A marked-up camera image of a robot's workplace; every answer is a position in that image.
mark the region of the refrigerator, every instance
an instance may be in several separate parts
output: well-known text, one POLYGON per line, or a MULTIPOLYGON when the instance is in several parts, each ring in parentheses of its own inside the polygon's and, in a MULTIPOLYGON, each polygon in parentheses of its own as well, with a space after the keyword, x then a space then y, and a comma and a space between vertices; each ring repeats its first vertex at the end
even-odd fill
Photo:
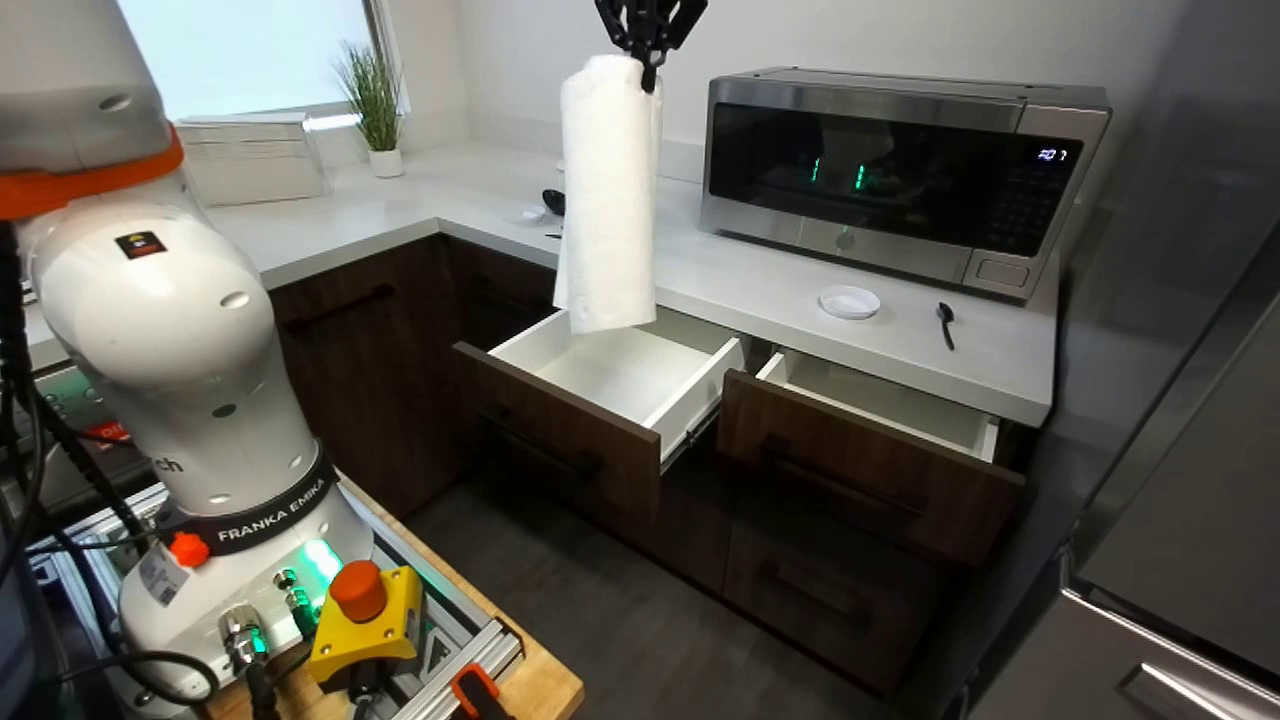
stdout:
POLYGON ((974 720, 1280 720, 1280 4, 1187 4, 1073 265, 974 720))

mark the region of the microwave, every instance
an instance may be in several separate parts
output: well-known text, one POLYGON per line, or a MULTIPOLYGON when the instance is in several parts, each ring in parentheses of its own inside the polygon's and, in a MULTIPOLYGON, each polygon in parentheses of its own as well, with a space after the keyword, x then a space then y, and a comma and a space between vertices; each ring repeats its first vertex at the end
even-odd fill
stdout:
POLYGON ((1028 301, 1080 228, 1100 90, 748 74, 708 90, 703 228, 1028 301))

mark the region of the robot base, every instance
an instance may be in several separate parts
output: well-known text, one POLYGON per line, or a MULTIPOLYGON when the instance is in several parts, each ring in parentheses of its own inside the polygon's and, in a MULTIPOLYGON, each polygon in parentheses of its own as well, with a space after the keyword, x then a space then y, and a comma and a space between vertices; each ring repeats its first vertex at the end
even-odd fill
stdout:
MULTIPOLYGON (((371 557, 371 528, 331 487, 289 532, 237 557, 212 557, 193 572, 152 546, 122 576, 119 623, 131 647, 196 658, 220 683, 232 683, 237 667, 225 647, 229 614, 250 610, 262 620, 270 658, 281 658, 303 643, 301 615, 320 610, 329 579, 364 557, 371 557)), ((208 694, 193 667, 152 664, 149 676, 178 695, 208 694)))

